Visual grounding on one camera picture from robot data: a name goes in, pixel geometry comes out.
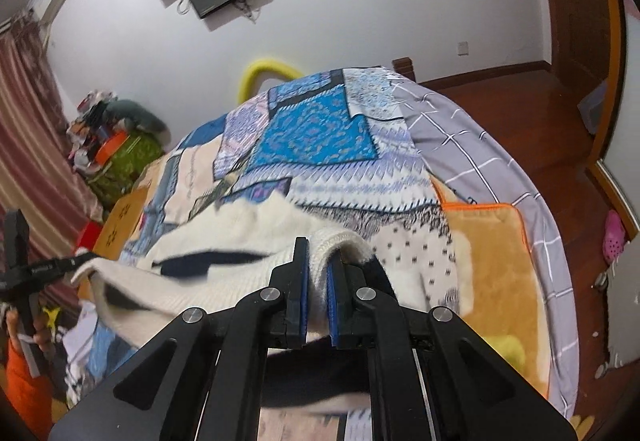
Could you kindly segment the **person left hand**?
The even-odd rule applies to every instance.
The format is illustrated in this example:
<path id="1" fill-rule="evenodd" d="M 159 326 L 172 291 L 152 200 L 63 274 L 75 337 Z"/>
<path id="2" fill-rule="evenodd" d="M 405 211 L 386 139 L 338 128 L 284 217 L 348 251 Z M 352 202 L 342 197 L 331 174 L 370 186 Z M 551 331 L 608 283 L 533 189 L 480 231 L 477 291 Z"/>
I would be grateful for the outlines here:
<path id="1" fill-rule="evenodd" d="M 22 355 L 21 341 L 20 338 L 18 338 L 21 324 L 20 318 L 17 309 L 10 308 L 9 311 L 6 312 L 6 327 L 8 328 L 9 342 L 13 350 Z M 51 333 L 48 328 L 48 316 L 46 313 L 41 312 L 35 317 L 34 327 L 36 333 L 32 336 L 32 341 L 43 353 L 47 353 L 51 346 Z"/>

